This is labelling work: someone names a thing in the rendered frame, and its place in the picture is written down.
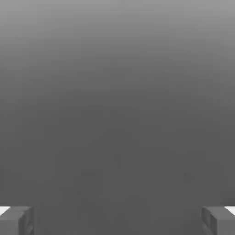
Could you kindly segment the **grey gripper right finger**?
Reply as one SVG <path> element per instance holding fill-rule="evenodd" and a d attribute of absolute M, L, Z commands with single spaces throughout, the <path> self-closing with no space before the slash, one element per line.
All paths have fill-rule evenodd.
<path fill-rule="evenodd" d="M 202 207 L 205 235 L 235 235 L 235 206 Z"/>

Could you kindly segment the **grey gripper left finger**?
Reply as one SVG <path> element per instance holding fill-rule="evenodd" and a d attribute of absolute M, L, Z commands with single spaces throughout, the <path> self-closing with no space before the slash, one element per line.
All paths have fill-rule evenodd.
<path fill-rule="evenodd" d="M 34 208 L 0 206 L 0 235 L 34 235 Z"/>

